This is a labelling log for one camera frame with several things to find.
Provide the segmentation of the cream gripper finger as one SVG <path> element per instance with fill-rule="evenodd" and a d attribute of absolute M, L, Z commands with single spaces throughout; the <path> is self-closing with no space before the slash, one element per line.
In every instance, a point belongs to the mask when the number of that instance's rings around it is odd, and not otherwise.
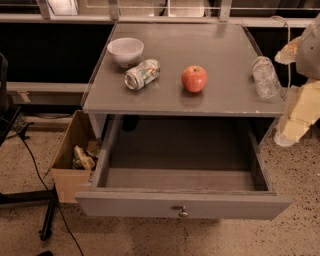
<path fill-rule="evenodd" d="M 298 36 L 289 41 L 280 51 L 277 52 L 274 60 L 277 63 L 288 65 L 294 63 L 299 53 L 301 37 Z"/>
<path fill-rule="evenodd" d="M 276 126 L 274 142 L 282 147 L 298 143 L 319 119 L 320 81 L 308 79 L 301 87 L 292 86 L 285 97 L 285 110 Z"/>

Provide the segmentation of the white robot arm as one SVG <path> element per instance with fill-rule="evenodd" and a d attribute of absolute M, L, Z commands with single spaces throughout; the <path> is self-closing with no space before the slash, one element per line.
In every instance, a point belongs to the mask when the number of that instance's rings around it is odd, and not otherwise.
<path fill-rule="evenodd" d="M 276 144 L 289 147 L 298 143 L 320 119 L 320 14 L 301 36 L 291 40 L 275 56 L 281 64 L 296 64 L 298 74 L 307 78 L 301 87 L 292 86 L 285 98 L 285 112 L 274 135 Z"/>

